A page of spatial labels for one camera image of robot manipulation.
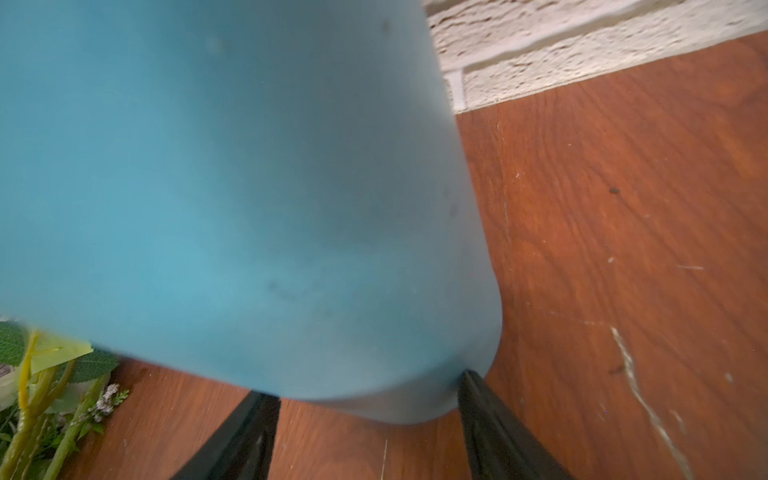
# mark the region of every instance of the white wall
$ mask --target white wall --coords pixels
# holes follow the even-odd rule
[[[422,0],[465,111],[768,29],[768,0]]]

